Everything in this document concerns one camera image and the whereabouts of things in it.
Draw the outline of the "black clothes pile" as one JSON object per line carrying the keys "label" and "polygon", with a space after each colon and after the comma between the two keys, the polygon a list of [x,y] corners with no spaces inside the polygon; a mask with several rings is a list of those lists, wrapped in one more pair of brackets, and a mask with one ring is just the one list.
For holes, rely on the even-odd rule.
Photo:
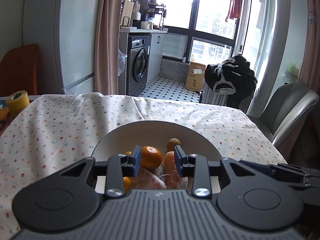
{"label": "black clothes pile", "polygon": [[227,96],[226,106],[240,109],[242,102],[252,96],[257,86],[250,62],[241,54],[236,54],[221,64],[209,64],[204,72],[204,80],[212,91],[214,85],[222,81],[222,76],[235,88],[235,93]]}

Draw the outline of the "large orange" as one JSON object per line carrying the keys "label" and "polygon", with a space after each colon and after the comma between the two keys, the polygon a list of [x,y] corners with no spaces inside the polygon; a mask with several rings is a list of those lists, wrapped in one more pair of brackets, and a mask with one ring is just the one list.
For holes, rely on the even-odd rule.
{"label": "large orange", "polygon": [[157,169],[163,160],[160,150],[152,146],[143,146],[141,148],[142,159],[141,166],[147,170],[153,171]]}

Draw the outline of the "yellow tape roll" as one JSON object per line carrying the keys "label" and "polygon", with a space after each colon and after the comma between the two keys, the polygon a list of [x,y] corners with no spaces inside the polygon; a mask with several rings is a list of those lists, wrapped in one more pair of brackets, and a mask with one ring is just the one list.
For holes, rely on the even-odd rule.
{"label": "yellow tape roll", "polygon": [[30,105],[28,93],[25,90],[20,90],[11,94],[6,99],[7,107],[12,116],[18,116],[21,111]]}

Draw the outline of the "grey leather chair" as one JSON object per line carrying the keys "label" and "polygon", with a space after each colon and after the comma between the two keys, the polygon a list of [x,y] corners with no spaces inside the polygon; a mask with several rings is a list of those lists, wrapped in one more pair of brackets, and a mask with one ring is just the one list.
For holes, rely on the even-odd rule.
{"label": "grey leather chair", "polygon": [[318,94],[303,83],[287,83],[275,91],[259,117],[248,117],[274,147],[280,149],[318,100]]}

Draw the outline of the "grey washing machine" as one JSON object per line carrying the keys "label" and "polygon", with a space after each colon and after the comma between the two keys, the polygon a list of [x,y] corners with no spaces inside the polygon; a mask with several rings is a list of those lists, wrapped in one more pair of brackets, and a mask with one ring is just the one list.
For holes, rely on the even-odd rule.
{"label": "grey washing machine", "polygon": [[126,70],[126,94],[129,96],[139,96],[146,88],[150,46],[150,34],[129,35]]}

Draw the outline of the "pink curtain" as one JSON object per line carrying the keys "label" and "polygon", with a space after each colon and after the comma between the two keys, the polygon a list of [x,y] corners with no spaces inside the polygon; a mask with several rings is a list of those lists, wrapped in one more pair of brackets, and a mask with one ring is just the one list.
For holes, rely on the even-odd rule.
{"label": "pink curtain", "polygon": [[94,87],[118,94],[118,48],[121,0],[99,0],[94,49]]}
{"label": "pink curtain", "polygon": [[307,33],[299,82],[319,89],[319,0],[307,0]]}

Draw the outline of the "peeled grapefruit piece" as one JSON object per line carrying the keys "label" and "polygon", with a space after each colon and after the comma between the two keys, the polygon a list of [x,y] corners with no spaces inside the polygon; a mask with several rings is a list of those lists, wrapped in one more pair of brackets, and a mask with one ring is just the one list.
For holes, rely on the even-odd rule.
{"label": "peeled grapefruit piece", "polygon": [[188,178],[180,177],[175,165],[174,151],[167,152],[164,157],[165,181],[167,189],[186,189]]}

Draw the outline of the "cardboard box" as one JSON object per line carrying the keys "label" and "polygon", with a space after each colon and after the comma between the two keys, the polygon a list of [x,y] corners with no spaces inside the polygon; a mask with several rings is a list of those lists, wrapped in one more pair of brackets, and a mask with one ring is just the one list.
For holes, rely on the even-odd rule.
{"label": "cardboard box", "polygon": [[204,64],[190,62],[185,89],[199,92],[203,88],[205,70],[206,67]]}

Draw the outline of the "wooden cutting board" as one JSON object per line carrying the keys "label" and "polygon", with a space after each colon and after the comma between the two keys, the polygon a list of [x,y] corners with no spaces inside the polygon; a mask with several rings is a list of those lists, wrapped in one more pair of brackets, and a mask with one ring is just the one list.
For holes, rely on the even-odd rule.
{"label": "wooden cutting board", "polygon": [[133,7],[135,3],[131,0],[124,0],[123,10],[121,13],[120,26],[128,27],[130,25]]}

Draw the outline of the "white refrigerator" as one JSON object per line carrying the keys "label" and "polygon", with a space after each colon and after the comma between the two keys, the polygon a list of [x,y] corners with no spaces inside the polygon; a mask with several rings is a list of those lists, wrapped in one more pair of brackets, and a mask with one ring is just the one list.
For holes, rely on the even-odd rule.
{"label": "white refrigerator", "polygon": [[24,0],[23,44],[40,49],[38,93],[94,91],[99,0]]}

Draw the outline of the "red hanging towel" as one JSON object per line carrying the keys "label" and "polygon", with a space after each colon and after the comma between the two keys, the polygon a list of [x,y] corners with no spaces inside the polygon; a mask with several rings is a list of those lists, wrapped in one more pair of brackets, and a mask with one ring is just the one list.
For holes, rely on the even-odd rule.
{"label": "red hanging towel", "polygon": [[230,0],[226,22],[228,20],[239,19],[241,16],[242,0]]}

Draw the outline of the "pink curtain right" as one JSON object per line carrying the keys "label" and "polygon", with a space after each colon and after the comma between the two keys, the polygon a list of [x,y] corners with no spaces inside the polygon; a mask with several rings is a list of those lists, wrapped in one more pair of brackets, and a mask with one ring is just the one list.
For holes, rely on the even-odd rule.
{"label": "pink curtain right", "polygon": [[319,0],[307,0],[307,33],[299,82],[319,89]]}

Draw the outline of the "white striped radiator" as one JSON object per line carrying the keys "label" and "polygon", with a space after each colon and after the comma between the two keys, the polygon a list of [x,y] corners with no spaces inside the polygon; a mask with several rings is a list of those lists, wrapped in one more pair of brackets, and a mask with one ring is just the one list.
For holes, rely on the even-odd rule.
{"label": "white striped radiator", "polygon": [[199,103],[205,103],[210,105],[227,106],[226,94],[216,94],[205,83],[203,89],[200,91]]}

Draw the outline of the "white plate with blue rim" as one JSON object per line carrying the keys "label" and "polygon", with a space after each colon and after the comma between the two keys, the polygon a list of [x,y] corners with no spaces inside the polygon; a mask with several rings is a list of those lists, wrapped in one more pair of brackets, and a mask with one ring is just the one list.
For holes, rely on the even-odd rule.
{"label": "white plate with blue rim", "polygon": [[[125,154],[135,146],[152,146],[160,150],[163,160],[161,165],[150,171],[161,179],[165,185],[164,157],[167,151],[167,143],[171,138],[180,140],[185,154],[198,154],[207,158],[208,161],[220,161],[221,155],[218,150],[204,136],[187,127],[164,121],[139,121],[118,127],[108,133],[95,147],[93,158],[96,161],[107,161],[109,157],[117,154]],[[188,178],[187,190],[191,192],[191,177]],[[105,176],[98,176],[95,190],[104,193]],[[216,177],[211,178],[212,193],[220,190]]]}

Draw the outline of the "orange wooden chair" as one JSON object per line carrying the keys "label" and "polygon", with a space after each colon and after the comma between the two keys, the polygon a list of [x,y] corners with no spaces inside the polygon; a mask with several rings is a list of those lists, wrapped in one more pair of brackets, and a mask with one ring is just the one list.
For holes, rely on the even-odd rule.
{"label": "orange wooden chair", "polygon": [[37,95],[37,69],[40,49],[36,44],[13,49],[1,61],[1,97],[9,96],[19,90],[28,95]]}

